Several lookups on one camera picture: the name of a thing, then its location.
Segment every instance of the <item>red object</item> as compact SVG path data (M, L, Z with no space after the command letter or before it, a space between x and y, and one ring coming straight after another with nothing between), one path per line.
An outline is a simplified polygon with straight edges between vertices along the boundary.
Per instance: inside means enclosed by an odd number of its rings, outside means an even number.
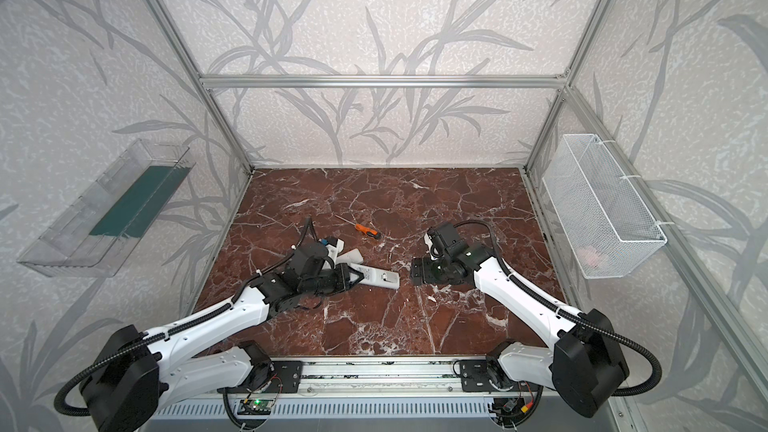
M349 222L350 224L355 226L355 230L359 230L360 232L362 232L365 235L368 235L369 237L373 237L376 240L379 240L382 237L382 235L378 231L376 231L376 230L374 230L374 229L372 229L370 227L366 227L366 226L364 226L362 224L355 224L354 222L350 222L350 221L348 221L347 219L345 219L342 216L337 216L337 217L340 218L341 220L343 220L344 222Z

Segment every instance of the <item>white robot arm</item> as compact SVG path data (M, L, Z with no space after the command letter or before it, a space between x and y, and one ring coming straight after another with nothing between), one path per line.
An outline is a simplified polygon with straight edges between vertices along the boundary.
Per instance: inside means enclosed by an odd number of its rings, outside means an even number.
M492 248L470 245L456 227L477 224L488 229ZM656 357L639 344L616 334L608 318L588 314L547 294L504 262L491 226L467 220L455 226L430 228L424 237L429 256L414 258L411 280L417 284L474 284L520 317L546 348L505 341L486 356L492 384L507 389L526 381L556 389L562 399L585 417L592 417L612 394L635 395L661 380ZM642 384L620 389L629 376L620 344L650 362L652 375Z
M458 235L456 227L469 223L488 227L492 248L469 245ZM307 232L314 240L303 245ZM425 242L429 256L413 259L414 284L474 284L520 317L546 344L540 348L505 341L490 352L487 371L497 389L509 390L520 381L553 388L574 410L592 417L610 395L638 394L658 384L661 369L650 352L614 333L600 312L584 314L512 270L502 259L493 230L484 222L430 228ZM116 331L94 364L59 391L54 399L56 410L91 415L100 432L122 432L135 430L159 408L209 390L265 387L274 370L269 357L253 342L216 355L192 357L238 331L297 307L304 295L325 297L372 281L373 276L337 263L343 246L337 238L318 240L308 219L295 250L245 281L232 297L143 333L132 325ZM643 384L618 388L629 375L619 344L651 362L654 372ZM78 384L87 408L66 403L68 392Z

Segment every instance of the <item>clear plastic tray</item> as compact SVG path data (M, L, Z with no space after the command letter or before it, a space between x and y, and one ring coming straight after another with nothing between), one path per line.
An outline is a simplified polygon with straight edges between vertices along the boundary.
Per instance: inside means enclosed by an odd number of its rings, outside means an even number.
M112 277L194 166L189 147L139 139L18 259L49 277Z

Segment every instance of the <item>red marble surface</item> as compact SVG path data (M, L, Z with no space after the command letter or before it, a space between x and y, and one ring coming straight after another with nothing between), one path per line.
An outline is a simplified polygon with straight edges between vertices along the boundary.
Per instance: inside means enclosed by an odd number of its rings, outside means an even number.
M384 238L365 237L335 214L373 226ZM317 309L283 312L241 331L211 353L247 339L272 356L476 355L506 338L543 345L477 289L410 282L411 259L427 255L424 233L444 221L489 220L507 262L563 300L516 168L264 169L256 171L197 309L229 297L257 268L283 257L306 216L319 236L336 236L344 251L359 248L365 264L398 272L400 289L359 285ZM473 241L488 236L482 226L465 226L462 233Z

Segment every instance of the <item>wallpaper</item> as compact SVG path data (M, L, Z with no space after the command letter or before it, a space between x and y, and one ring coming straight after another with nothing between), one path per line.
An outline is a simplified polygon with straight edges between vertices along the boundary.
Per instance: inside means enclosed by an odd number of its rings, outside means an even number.
M580 91L768 346L768 0L618 0Z
M164 0L204 73L562 73L596 0Z
M530 173L582 310L603 312L617 332L651 350L661 362L661 383L650 392L626 398L640 412L635 419L651 432L768 430L768 410L663 248L624 278L584 279L542 177L562 135L586 132L566 104ZM648 362L626 349L625 357L628 385L644 381L650 374Z
M553 98L548 89L217 91L264 166L519 166Z
M247 176L140 0L0 0L0 82L0 429L95 430L55 392L112 331L186 313ZM117 275L17 264L137 138L197 164Z
M596 0L164 0L209 74L556 74ZM220 90L255 165L524 163L554 92Z

